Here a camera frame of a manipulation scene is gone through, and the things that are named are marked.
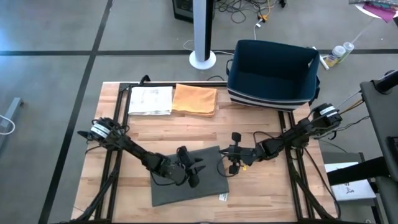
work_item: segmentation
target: gray felt mat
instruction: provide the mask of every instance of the gray felt mat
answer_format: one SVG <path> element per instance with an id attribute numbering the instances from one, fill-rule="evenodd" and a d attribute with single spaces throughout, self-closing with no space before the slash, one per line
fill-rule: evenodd
<path id="1" fill-rule="evenodd" d="M 198 174 L 200 183 L 195 187 L 191 188 L 188 181 L 181 186 L 168 185 L 158 186 L 151 179 L 151 192 L 152 192 L 152 206 L 165 205 L 167 203 L 180 202 L 183 200 L 190 200 L 195 198 L 206 197 L 210 195 L 218 195 L 229 192 L 228 181 L 226 177 L 222 177 L 217 173 L 216 165 L 221 159 L 221 155 L 218 153 L 220 150 L 219 146 L 210 147 L 207 149 L 200 149 L 196 151 L 189 151 L 192 158 L 202 158 L 203 161 L 195 164 L 195 167 L 206 165 Z M 168 156 L 171 160 L 176 161 L 177 156 Z M 225 175 L 224 169 L 220 169 L 220 172 Z M 154 179 L 159 184 L 170 183 L 169 179 L 165 179 L 154 175 Z"/>

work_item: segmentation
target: orange towel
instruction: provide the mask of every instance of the orange towel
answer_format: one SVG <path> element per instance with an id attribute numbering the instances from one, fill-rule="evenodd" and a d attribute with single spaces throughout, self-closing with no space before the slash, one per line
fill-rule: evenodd
<path id="1" fill-rule="evenodd" d="M 216 112 L 217 90 L 177 84 L 173 112 L 212 117 Z"/>

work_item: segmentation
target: black floor line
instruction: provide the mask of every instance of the black floor line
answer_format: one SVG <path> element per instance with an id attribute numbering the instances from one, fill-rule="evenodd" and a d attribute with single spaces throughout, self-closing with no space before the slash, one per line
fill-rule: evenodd
<path id="1" fill-rule="evenodd" d="M 234 53 L 234 50 L 213 50 Z M 318 49 L 323 54 L 328 54 L 331 49 Z M 190 50 L 17 50 L 0 51 L 0 56 L 164 56 L 164 55 L 189 55 Z M 398 49 L 354 49 L 351 54 L 398 54 Z"/>
<path id="2" fill-rule="evenodd" d="M 106 3 L 106 7 L 104 10 L 104 14 L 102 16 L 101 23 L 98 28 L 97 35 L 95 37 L 94 45 L 92 52 L 97 52 L 98 48 L 100 47 L 101 39 L 104 34 L 106 22 L 108 21 L 109 13 L 111 11 L 113 5 L 113 0 L 108 0 Z M 42 208 L 42 212 L 39 218 L 39 224 L 47 224 L 52 205 L 54 203 L 55 196 L 57 194 L 58 185 L 62 176 L 63 167 L 65 165 L 65 161 L 67 159 L 68 150 L 70 146 L 70 141 L 72 140 L 73 133 L 75 131 L 76 122 L 78 119 L 78 115 L 80 112 L 81 104 L 83 102 L 83 97 L 85 95 L 86 87 L 88 84 L 88 80 L 90 78 L 91 70 L 93 69 L 94 61 L 95 61 L 96 54 L 91 54 L 85 72 L 83 74 L 83 78 L 81 79 L 79 90 L 76 96 L 75 104 L 73 105 L 72 113 L 70 115 L 69 123 L 67 126 L 67 130 L 65 132 L 65 136 L 63 137 L 63 142 L 60 150 L 60 154 L 58 156 L 57 164 L 55 165 L 55 170 L 53 176 L 51 178 L 50 187 L 47 191 L 47 196 L 44 201 L 44 205 Z"/>

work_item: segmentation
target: wooden table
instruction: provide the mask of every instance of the wooden table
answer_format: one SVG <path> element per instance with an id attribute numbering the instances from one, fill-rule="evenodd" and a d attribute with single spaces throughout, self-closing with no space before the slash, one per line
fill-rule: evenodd
<path id="1" fill-rule="evenodd" d="M 113 117 L 118 88 L 119 83 L 103 83 L 96 118 Z M 128 135 L 148 151 L 167 155 L 175 153 L 179 146 L 186 146 L 189 151 L 217 145 L 226 148 L 232 143 L 233 131 L 242 134 L 242 147 L 254 147 L 252 134 L 255 131 L 265 131 L 273 136 L 280 134 L 277 111 L 231 103 L 226 88 L 218 90 L 214 117 L 175 113 L 171 116 L 130 116 L 128 125 L 131 130 Z M 308 105 L 302 106 L 294 111 L 295 120 L 306 117 L 309 112 Z M 258 141 L 266 138 L 261 134 L 256 137 Z M 307 149 L 327 180 L 318 141 L 311 140 Z M 72 218 L 79 216 L 80 210 L 84 210 L 97 194 L 105 154 L 104 149 L 96 149 L 86 155 Z M 313 164 L 306 154 L 303 159 L 310 190 L 326 210 L 335 216 L 333 200 L 322 185 Z M 224 164 L 226 168 L 229 166 L 228 161 Z M 128 153 L 123 154 L 113 222 L 297 221 L 284 152 L 273 160 L 256 162 L 246 171 L 241 170 L 237 176 L 229 178 L 227 202 L 218 200 L 218 195 L 215 195 L 152 207 L 149 178 L 149 172 L 138 159 Z M 300 193 L 303 214 L 306 215 L 301 190 Z"/>

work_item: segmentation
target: navy blue basket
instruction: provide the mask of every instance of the navy blue basket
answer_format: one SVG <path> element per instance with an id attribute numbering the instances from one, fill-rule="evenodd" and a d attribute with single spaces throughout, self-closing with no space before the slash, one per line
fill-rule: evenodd
<path id="1" fill-rule="evenodd" d="M 319 52 L 314 49 L 260 40 L 236 44 L 228 93 L 231 101 L 292 111 L 319 92 Z"/>

